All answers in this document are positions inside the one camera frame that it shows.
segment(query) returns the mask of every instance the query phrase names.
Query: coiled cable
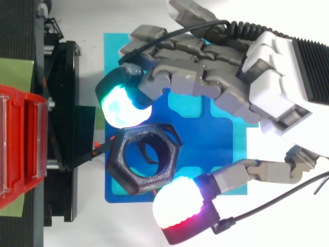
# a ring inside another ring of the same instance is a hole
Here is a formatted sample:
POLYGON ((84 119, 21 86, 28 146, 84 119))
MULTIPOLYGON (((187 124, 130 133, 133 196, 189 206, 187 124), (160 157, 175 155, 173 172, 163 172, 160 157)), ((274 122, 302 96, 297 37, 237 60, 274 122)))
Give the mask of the coiled cable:
POLYGON ((278 31, 273 31, 272 28, 268 28, 266 26, 256 25, 254 23, 251 24, 249 22, 237 23, 236 21, 231 22, 228 26, 226 34, 233 39, 255 41, 265 31, 270 31, 276 36, 282 38, 292 39, 292 37, 278 31))

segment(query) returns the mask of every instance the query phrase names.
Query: black heat sink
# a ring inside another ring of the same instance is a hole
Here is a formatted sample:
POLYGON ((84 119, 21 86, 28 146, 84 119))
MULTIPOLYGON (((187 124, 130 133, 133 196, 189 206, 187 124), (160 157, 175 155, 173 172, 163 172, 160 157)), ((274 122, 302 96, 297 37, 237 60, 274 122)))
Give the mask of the black heat sink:
POLYGON ((293 45, 307 100, 329 105, 329 47, 299 39, 293 45))

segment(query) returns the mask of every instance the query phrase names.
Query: black cable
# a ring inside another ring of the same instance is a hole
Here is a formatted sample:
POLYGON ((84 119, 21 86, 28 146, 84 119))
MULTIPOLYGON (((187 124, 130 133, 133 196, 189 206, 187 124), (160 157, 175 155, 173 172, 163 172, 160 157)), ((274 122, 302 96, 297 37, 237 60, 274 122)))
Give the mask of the black cable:
POLYGON ((318 175, 318 176, 316 176, 314 178, 311 178, 311 179, 307 180, 306 182, 304 182, 304 183, 296 186, 295 188, 287 191, 286 193, 280 195, 279 197, 277 197, 277 198, 275 198, 275 199, 273 199, 273 200, 265 203, 264 205, 262 205, 260 207, 257 207, 257 208, 255 208, 255 209, 253 209, 253 210, 251 210, 249 212, 246 212, 246 213, 244 213, 242 215, 239 215, 237 217, 234 217, 234 220, 235 220, 235 222, 237 222, 237 221, 246 219, 246 218, 248 218, 248 217, 250 217, 250 216, 252 216, 252 215, 254 215, 256 213, 259 213, 260 211, 263 211, 264 209, 266 209, 268 207, 271 207, 272 205, 276 204, 277 202, 280 202, 281 200, 283 200, 283 199, 291 196, 293 193, 301 190, 302 188, 304 188, 304 187, 306 187, 306 186, 308 186, 308 185, 310 185, 310 184, 312 184, 312 183, 314 183, 314 182, 316 182, 316 181, 318 181, 318 180, 320 180, 320 179, 322 179, 322 178, 324 178, 326 176, 329 176, 329 172, 322 173, 322 174, 320 174, 320 175, 318 175))
POLYGON ((204 22, 204 23, 201 23, 201 24, 197 24, 197 25, 193 25, 193 26, 190 26, 190 27, 182 28, 180 30, 170 32, 170 33, 166 34, 165 36, 162 36, 159 39, 156 39, 156 40, 142 46, 141 48, 137 49, 137 52, 141 53, 141 52, 149 49, 150 47, 158 45, 161 42, 166 41, 166 40, 168 40, 172 37, 175 37, 177 35, 180 35, 180 34, 183 34, 183 33, 189 32, 189 31, 194 31, 194 30, 197 30, 197 29, 205 28, 205 27, 211 27, 211 26, 214 26, 214 25, 226 25, 227 28, 228 28, 231 24, 227 20, 217 20, 217 21, 204 22))
POLYGON ((329 181, 329 177, 327 177, 327 178, 325 178, 323 181, 322 181, 322 183, 319 185, 319 187, 314 191, 314 195, 316 195, 319 191, 320 191, 320 189, 326 184, 326 182, 328 182, 329 181))
POLYGON ((227 21, 227 20, 217 20, 217 21, 212 21, 212 22, 204 22, 204 23, 201 23, 201 24, 197 24, 197 25, 193 25, 193 26, 190 26, 190 27, 186 27, 186 28, 182 28, 180 30, 177 30, 177 31, 174 31, 174 32, 170 32, 168 34, 166 34, 165 36, 162 36, 136 50, 133 50, 131 53, 129 54, 126 54, 124 55, 120 60, 119 60, 119 64, 123 64, 133 58, 135 58, 136 56, 138 56, 139 54, 141 54, 143 51, 155 46, 155 45, 158 45, 160 44, 161 42, 163 41, 166 41, 172 37, 175 37, 177 35, 180 35, 180 34, 183 34, 183 33, 186 33, 186 32, 189 32, 189 31, 194 31, 194 30, 197 30, 197 29, 201 29, 201 28, 206 28, 206 27, 211 27, 211 26, 214 26, 214 25, 226 25, 227 28, 230 26, 230 22, 227 21))

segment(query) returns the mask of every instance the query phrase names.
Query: green tape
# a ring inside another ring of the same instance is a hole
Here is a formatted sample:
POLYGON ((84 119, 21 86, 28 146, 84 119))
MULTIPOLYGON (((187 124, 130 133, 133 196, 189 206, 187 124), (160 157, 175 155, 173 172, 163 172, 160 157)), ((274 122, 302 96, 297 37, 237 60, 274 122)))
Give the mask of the green tape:
POLYGON ((0 84, 29 92, 33 61, 0 58, 0 84))
MULTIPOLYGON (((0 85, 11 86, 23 92, 31 89, 33 61, 0 58, 0 85)), ((0 210, 0 216, 21 217, 24 194, 0 210)))
POLYGON ((105 129, 105 117, 101 108, 96 108, 95 130, 105 129))
POLYGON ((0 210, 0 216, 21 217, 23 214, 24 194, 0 210))

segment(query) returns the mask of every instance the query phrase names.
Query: metal rod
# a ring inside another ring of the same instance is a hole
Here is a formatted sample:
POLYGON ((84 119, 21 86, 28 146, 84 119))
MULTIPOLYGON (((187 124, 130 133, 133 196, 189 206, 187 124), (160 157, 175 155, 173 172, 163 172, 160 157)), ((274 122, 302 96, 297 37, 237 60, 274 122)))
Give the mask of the metal rod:
POLYGON ((58 170, 59 168, 57 160, 47 160, 47 170, 58 170))
POLYGON ((43 48, 43 54, 45 56, 51 56, 53 49, 54 49, 53 45, 45 45, 43 48))

